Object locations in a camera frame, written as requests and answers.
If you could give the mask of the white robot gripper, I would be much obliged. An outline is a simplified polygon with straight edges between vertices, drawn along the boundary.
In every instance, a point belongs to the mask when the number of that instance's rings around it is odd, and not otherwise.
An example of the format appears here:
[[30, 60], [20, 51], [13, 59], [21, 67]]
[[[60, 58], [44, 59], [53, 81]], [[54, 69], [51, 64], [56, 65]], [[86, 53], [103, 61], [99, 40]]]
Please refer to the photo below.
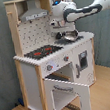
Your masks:
[[55, 37], [56, 39], [62, 39], [65, 38], [64, 36], [66, 32], [77, 31], [77, 30], [75, 29], [74, 23], [69, 23], [63, 27], [56, 26], [53, 28], [53, 31], [56, 33], [56, 37]]

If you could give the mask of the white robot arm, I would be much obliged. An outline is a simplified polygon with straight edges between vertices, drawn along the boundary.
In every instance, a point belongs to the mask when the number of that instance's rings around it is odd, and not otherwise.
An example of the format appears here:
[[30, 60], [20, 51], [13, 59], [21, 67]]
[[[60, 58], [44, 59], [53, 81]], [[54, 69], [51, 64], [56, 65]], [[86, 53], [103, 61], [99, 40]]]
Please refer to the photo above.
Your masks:
[[64, 24], [73, 23], [77, 19], [109, 9], [110, 0], [94, 0], [91, 5], [82, 9], [77, 9], [74, 2], [64, 2], [62, 0], [55, 1], [52, 5], [54, 18], [51, 25], [61, 27], [61, 21], [64, 21]]

